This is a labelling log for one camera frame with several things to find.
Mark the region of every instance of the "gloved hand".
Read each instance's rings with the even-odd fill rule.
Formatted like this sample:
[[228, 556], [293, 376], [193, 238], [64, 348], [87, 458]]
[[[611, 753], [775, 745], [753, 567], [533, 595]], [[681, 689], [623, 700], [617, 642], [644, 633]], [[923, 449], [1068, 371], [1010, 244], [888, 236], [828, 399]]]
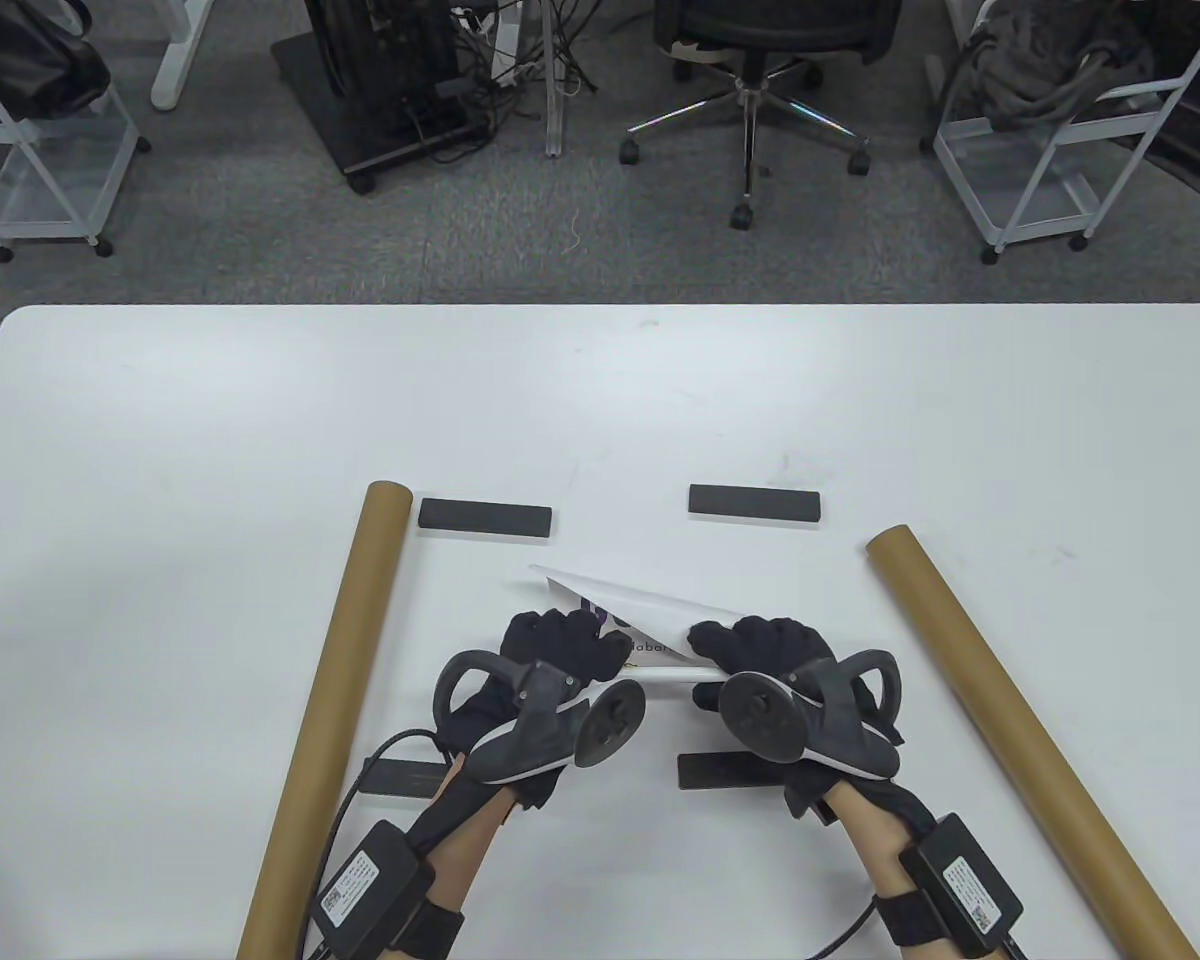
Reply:
[[[506, 628], [499, 653], [516, 664], [542, 660], [577, 677], [581, 688], [590, 682], [613, 680], [623, 664], [631, 656], [631, 637], [613, 630], [600, 636], [600, 620], [590, 611], [560, 611], [517, 613]], [[498, 678], [490, 677], [458, 709], [440, 724], [436, 736], [452, 754], [467, 754], [485, 733], [512, 721], [520, 713], [514, 690]], [[528, 776], [514, 785], [524, 806], [541, 806], [551, 792], [560, 769]]]
[[[692, 652], [701, 658], [708, 658], [725, 673], [732, 676], [743, 671], [764, 673], [764, 676], [780, 678], [784, 684], [788, 684], [788, 677], [797, 667], [809, 664], [814, 659], [836, 659], [832, 653], [827, 641], [818, 635], [814, 628], [805, 626], [797, 620], [763, 620], [761, 617], [743, 617], [731, 628], [720, 623], [708, 620], [700, 623], [688, 632], [688, 643]], [[692, 688], [692, 702], [704, 710], [719, 712], [720, 688], [724, 684], [698, 684]], [[894, 746], [902, 744], [902, 737], [898, 728], [880, 713], [875, 696], [860, 677], [853, 677], [850, 682], [853, 692], [853, 704], [862, 724], [875, 727], [876, 731], [890, 742]], [[815, 696], [818, 691], [806, 691]], [[882, 781], [868, 781], [852, 774], [842, 773], [838, 769], [814, 762], [814, 760], [798, 760], [791, 764], [784, 779], [787, 806], [793, 817], [800, 817], [805, 810], [814, 809], [824, 823], [832, 823], [836, 818], [824, 804], [833, 786], [839, 781], [848, 780], [854, 786], [860, 786], [864, 794], [870, 794], [868, 799], [875, 802], [874, 797], [880, 794], [875, 784]]]

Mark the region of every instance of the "person's left hand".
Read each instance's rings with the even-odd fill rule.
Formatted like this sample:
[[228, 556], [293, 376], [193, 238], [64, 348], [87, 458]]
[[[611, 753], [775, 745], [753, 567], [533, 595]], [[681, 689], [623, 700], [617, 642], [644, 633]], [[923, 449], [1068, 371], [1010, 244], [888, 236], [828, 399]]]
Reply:
[[[620, 630], [600, 636], [600, 620], [590, 611], [559, 611], [517, 613], [506, 628], [499, 653], [516, 664], [542, 660], [577, 677], [584, 688], [590, 682], [613, 680], [622, 665], [631, 656], [631, 637]], [[520, 713], [514, 690], [503, 680], [490, 677], [436, 731], [436, 736], [452, 754], [468, 754], [485, 733], [512, 721]], [[559, 769], [528, 776], [514, 785], [524, 806], [541, 806], [556, 781]]]

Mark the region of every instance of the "brown cardboard tube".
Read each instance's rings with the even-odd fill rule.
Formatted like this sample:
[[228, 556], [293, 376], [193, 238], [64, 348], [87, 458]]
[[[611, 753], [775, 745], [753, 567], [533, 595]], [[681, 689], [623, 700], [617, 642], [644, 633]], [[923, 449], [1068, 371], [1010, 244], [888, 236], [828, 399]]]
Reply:
[[364, 494], [236, 960], [289, 960], [298, 946], [311, 884], [338, 808], [412, 506], [413, 493], [398, 484], [376, 481]]
[[892, 527], [866, 553], [1117, 950], [1130, 960], [1199, 960], [916, 534]]

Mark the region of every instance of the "black foam block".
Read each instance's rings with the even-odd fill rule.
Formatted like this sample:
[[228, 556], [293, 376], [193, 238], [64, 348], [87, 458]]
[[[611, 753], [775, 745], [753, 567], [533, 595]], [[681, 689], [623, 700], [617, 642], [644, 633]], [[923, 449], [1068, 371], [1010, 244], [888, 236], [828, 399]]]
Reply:
[[362, 794], [412, 796], [430, 800], [440, 790], [449, 768], [443, 763], [422, 760], [379, 758], [376, 763], [364, 761]]
[[770, 763], [750, 750], [682, 754], [676, 758], [680, 790], [782, 786], [788, 764]]
[[424, 530], [546, 538], [551, 535], [551, 508], [426, 497], [418, 508], [418, 526]]
[[794, 520], [816, 524], [823, 517], [823, 503], [816, 490], [692, 484], [688, 488], [688, 511], [718, 517]]

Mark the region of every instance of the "person's right hand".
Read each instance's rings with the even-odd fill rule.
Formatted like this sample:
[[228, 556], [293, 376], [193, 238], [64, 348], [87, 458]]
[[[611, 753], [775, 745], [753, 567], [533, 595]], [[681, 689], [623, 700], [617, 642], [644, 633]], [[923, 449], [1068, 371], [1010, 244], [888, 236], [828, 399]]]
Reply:
[[[740, 672], [764, 673], [774, 677], [784, 685], [791, 684], [791, 676], [797, 668], [810, 660], [836, 659], [827, 641], [814, 628], [798, 620], [763, 620], [761, 617], [743, 617], [732, 628], [708, 620], [700, 623], [688, 632], [688, 643], [701, 658], [710, 659], [725, 673], [732, 676]], [[720, 688], [724, 684], [698, 684], [692, 688], [692, 702], [706, 710], [719, 710]], [[894, 748], [902, 744], [902, 737], [887, 716], [880, 712], [875, 696], [860, 677], [850, 680], [853, 707], [857, 721], [875, 732], [868, 736], [882, 736]], [[805, 690], [802, 694], [811, 700], [820, 700], [820, 691]], [[786, 776], [786, 797], [788, 808], [796, 817], [806, 809], [815, 809], [824, 823], [834, 820], [834, 814], [824, 804], [833, 786], [847, 780], [854, 785], [862, 781], [832, 764], [816, 763], [814, 760], [800, 760], [791, 766]]]

